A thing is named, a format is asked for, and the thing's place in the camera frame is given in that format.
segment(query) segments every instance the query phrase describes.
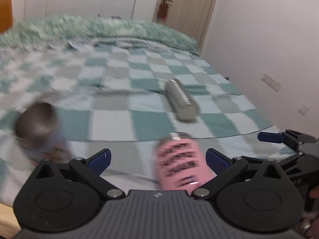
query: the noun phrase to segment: wall outlet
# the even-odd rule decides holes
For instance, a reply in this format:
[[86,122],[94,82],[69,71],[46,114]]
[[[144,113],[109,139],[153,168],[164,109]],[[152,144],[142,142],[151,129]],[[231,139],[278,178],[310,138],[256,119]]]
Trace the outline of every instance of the wall outlet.
[[305,116],[306,113],[308,112],[309,110],[309,105],[306,104],[305,102],[302,102],[299,107],[298,107],[298,112],[302,115],[302,116]]
[[265,73],[261,80],[264,81],[268,86],[273,88],[276,92],[279,92],[281,84],[272,79],[268,74]]

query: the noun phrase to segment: blue gripper pad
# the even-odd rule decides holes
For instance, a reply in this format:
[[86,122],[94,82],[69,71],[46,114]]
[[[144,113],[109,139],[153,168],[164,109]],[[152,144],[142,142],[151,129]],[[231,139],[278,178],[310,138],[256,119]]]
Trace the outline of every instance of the blue gripper pad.
[[261,142],[269,142],[269,143],[276,143],[276,144],[281,144],[285,140],[285,137],[282,133],[269,133],[269,132],[260,132],[257,138]]
[[209,148],[206,152],[206,164],[217,175],[226,170],[232,163],[232,159],[218,152],[214,148]]
[[97,175],[101,175],[107,167],[111,164],[111,151],[104,148],[100,152],[85,160],[86,166]]

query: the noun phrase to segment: green blanket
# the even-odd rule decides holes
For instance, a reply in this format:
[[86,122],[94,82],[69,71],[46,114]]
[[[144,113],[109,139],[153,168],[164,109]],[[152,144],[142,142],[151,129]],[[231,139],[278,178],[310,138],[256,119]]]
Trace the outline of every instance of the green blanket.
[[193,38],[153,22],[67,15],[22,22],[0,35],[0,47],[23,47],[27,44],[58,39],[101,37],[134,37],[156,41],[194,55],[198,55],[199,52]]

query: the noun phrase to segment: bed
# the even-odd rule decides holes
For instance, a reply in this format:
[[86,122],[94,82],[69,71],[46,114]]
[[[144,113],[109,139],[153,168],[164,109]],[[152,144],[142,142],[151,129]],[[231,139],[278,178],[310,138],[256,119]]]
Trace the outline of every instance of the bed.
[[[12,125],[39,98],[57,107],[76,156],[111,150],[102,176],[125,192],[158,188],[153,149],[170,132],[191,134],[203,153],[213,147],[230,158],[290,155],[282,144],[258,141],[260,130],[278,128],[198,54],[192,38],[148,22],[56,16],[1,35],[1,203],[12,205],[32,171]],[[196,122],[175,118],[163,94],[170,78],[178,78],[199,104]],[[16,220],[11,225],[14,232],[6,237],[19,229]]]

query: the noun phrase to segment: wooden bed frame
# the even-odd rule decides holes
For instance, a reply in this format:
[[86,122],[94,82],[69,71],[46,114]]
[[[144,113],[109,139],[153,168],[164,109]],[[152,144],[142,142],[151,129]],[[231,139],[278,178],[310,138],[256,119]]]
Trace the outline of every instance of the wooden bed frame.
[[0,236],[10,239],[20,230],[12,207],[0,203]]

